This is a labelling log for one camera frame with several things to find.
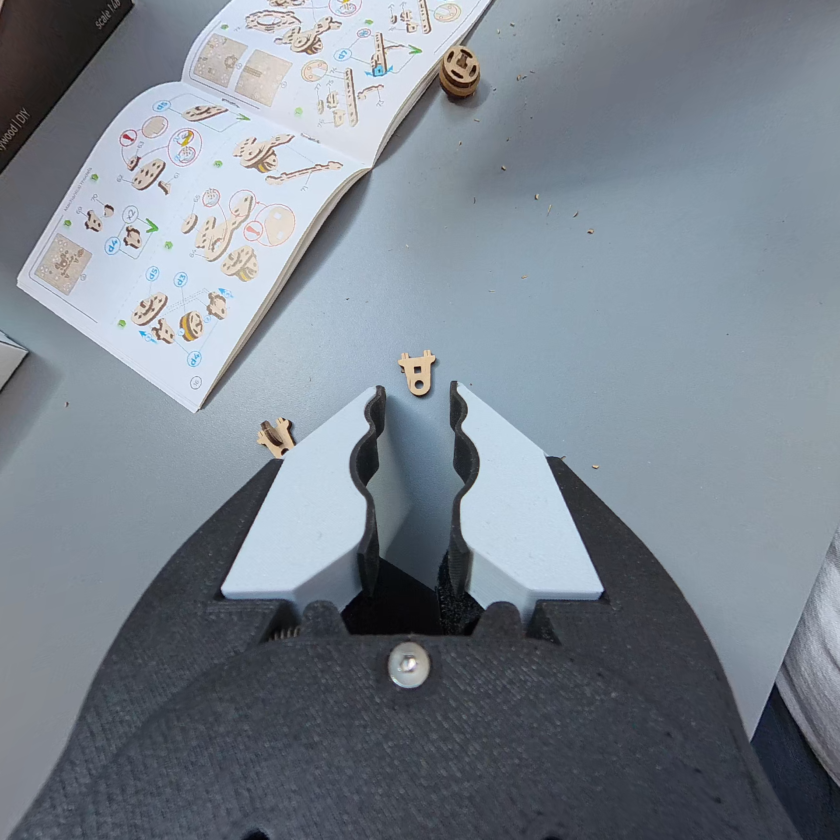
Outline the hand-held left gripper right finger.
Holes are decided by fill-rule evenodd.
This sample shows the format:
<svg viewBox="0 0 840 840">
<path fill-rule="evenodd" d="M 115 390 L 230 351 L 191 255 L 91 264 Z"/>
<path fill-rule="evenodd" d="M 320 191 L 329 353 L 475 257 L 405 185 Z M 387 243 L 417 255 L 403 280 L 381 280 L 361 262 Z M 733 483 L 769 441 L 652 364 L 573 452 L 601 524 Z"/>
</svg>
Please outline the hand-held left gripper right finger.
<svg viewBox="0 0 840 840">
<path fill-rule="evenodd" d="M 454 466 L 448 574 L 481 607 L 508 602 L 529 622 L 540 601 L 596 601 L 603 585 L 551 460 L 465 385 L 450 386 Z"/>
</svg>

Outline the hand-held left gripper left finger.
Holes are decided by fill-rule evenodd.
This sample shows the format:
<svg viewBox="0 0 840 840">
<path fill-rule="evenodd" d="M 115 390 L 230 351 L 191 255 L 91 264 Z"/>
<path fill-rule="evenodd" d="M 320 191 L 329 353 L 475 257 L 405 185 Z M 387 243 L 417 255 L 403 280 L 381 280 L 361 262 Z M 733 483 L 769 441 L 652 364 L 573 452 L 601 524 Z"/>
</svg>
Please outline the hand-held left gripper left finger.
<svg viewBox="0 0 840 840">
<path fill-rule="evenodd" d="M 366 486 L 384 423 L 385 389 L 372 386 L 290 451 L 222 584 L 227 599 L 287 600 L 301 612 L 373 594 L 380 545 Z"/>
</svg>

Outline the small wooden puzzle piece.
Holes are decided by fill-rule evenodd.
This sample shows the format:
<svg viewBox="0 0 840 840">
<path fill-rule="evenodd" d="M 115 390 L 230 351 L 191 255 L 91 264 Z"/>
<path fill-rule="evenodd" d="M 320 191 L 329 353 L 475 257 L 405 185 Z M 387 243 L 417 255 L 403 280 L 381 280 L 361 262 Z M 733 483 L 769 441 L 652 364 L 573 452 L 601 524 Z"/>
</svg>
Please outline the small wooden puzzle piece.
<svg viewBox="0 0 840 840">
<path fill-rule="evenodd" d="M 407 352 L 401 354 L 397 363 L 406 376 L 410 393 L 415 396 L 425 396 L 429 392 L 432 384 L 431 368 L 435 361 L 436 356 L 431 350 L 425 350 L 417 357 L 411 357 Z"/>
</svg>

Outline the small wooden piece with peg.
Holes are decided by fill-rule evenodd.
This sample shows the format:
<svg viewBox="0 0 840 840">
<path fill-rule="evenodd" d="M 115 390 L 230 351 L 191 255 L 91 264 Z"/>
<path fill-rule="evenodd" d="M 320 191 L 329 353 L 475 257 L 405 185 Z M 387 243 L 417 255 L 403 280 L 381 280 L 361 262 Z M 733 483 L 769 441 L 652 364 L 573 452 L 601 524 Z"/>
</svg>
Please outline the small wooden piece with peg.
<svg viewBox="0 0 840 840">
<path fill-rule="evenodd" d="M 291 434 L 291 421 L 279 417 L 273 424 L 268 421 L 261 422 L 257 433 L 257 443 L 265 446 L 273 458 L 283 459 L 287 452 L 296 446 Z"/>
</svg>

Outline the open assembly instruction booklet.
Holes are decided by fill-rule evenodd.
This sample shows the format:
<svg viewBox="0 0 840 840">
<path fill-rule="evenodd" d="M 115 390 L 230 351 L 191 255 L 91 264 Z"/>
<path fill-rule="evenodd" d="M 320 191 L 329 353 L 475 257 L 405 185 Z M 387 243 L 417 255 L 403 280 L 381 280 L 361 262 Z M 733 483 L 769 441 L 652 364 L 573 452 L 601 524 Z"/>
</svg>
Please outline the open assembly instruction booklet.
<svg viewBox="0 0 840 840">
<path fill-rule="evenodd" d="M 101 136 L 18 287 L 198 411 L 488 5 L 229 3 Z"/>
</svg>

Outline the person's white garment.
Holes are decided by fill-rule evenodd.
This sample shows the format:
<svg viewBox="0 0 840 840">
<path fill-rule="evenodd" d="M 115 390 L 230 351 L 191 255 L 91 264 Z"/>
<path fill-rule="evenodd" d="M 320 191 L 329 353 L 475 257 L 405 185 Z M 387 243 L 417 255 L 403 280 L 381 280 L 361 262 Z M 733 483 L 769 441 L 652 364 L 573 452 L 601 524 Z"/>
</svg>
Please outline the person's white garment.
<svg viewBox="0 0 840 840">
<path fill-rule="evenodd" d="M 776 685 L 815 756 L 839 784 L 839 531 L 816 576 Z"/>
</svg>

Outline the white box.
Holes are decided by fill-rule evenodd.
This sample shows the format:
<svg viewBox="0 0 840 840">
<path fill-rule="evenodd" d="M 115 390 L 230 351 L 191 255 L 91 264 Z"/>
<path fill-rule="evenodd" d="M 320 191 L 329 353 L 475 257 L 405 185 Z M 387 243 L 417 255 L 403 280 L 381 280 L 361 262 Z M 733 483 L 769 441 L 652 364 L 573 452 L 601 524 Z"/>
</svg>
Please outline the white box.
<svg viewBox="0 0 840 840">
<path fill-rule="evenodd" d="M 28 350 L 1 331 L 0 351 L 0 389 L 2 391 L 8 380 L 26 358 Z"/>
</svg>

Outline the person's dark pants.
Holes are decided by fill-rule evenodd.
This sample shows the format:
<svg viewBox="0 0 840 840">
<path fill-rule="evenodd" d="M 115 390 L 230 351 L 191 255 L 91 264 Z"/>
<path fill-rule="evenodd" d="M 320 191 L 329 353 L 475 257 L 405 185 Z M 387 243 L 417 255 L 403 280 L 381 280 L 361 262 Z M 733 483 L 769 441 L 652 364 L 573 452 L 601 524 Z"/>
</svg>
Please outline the person's dark pants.
<svg viewBox="0 0 840 840">
<path fill-rule="evenodd" d="M 772 688 L 751 744 L 803 839 L 839 838 L 839 789 Z"/>
</svg>

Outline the round wooden wheel assembly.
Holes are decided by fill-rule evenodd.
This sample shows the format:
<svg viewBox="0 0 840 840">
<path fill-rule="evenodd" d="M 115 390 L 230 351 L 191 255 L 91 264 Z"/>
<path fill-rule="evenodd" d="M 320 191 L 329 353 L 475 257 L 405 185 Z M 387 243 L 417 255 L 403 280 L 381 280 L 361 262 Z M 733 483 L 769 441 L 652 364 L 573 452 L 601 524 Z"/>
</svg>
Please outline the round wooden wheel assembly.
<svg viewBox="0 0 840 840">
<path fill-rule="evenodd" d="M 465 45 L 454 45 L 440 61 L 438 78 L 441 88 L 451 98 L 472 96 L 480 83 L 480 63 Z"/>
</svg>

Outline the black cardboard box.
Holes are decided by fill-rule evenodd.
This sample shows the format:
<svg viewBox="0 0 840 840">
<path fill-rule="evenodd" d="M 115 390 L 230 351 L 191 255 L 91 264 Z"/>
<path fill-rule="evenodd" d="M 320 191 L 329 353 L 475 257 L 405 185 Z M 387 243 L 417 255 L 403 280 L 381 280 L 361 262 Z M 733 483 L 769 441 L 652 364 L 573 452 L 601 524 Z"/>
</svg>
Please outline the black cardboard box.
<svg viewBox="0 0 840 840">
<path fill-rule="evenodd" d="M 2 2 L 2 170 L 132 9 L 132 1 Z"/>
</svg>

